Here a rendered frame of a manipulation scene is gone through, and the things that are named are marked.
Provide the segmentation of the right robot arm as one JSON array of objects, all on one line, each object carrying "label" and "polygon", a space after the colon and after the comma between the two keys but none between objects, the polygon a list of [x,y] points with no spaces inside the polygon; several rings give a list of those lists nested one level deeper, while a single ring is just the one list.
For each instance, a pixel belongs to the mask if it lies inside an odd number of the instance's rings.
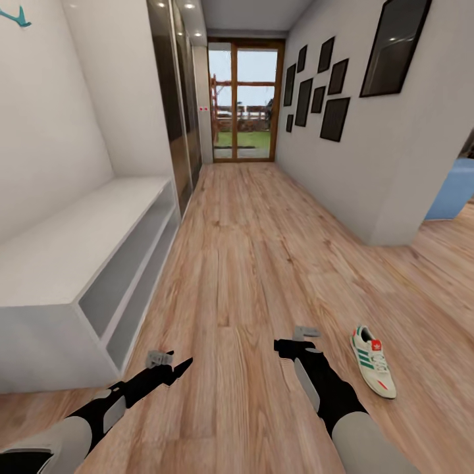
[{"label": "right robot arm", "polygon": [[316,327],[294,326],[292,340],[275,340],[280,358],[294,372],[334,442],[347,474],[422,474],[382,431],[357,399],[352,385],[330,367],[321,350],[304,336],[321,335]]}]

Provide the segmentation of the gym shoe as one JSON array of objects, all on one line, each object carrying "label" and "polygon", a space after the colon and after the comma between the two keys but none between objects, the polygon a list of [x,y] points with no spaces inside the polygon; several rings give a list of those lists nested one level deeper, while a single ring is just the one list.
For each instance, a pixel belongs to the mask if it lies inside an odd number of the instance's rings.
[{"label": "gym shoe", "polygon": [[363,325],[350,337],[350,344],[369,388],[383,398],[395,400],[396,387],[390,376],[381,340],[377,340],[368,326]]}]

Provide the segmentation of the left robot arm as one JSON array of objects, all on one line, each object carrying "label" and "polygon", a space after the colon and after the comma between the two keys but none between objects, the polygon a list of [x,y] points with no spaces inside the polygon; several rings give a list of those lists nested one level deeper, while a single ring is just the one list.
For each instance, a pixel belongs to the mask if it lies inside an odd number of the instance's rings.
[{"label": "left robot arm", "polygon": [[[0,474],[74,474],[94,447],[140,398],[180,378],[193,358],[172,370],[170,352],[149,350],[144,371],[99,392],[88,404],[42,432],[0,451]],[[116,390],[117,389],[117,390]]]}]

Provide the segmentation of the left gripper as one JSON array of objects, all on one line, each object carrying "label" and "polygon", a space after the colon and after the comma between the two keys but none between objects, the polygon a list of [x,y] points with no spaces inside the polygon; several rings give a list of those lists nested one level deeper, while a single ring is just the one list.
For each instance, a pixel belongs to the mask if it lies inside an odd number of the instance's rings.
[{"label": "left gripper", "polygon": [[144,371],[138,373],[136,377],[141,381],[142,387],[144,388],[144,398],[152,390],[155,390],[162,382],[167,385],[173,384],[173,382],[180,378],[189,365],[193,362],[193,358],[184,361],[182,364],[177,365],[172,370],[171,365],[158,365],[152,369],[145,368]]}]

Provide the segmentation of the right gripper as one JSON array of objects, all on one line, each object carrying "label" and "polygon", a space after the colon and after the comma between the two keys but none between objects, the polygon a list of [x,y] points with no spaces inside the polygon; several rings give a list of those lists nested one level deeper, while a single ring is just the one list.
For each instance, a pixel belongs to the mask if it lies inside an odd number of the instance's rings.
[{"label": "right gripper", "polygon": [[275,340],[274,341],[274,351],[278,352],[278,356],[280,358],[291,359],[294,361],[294,357],[292,357],[292,353],[298,346],[314,346],[312,342],[296,342],[292,340]]}]

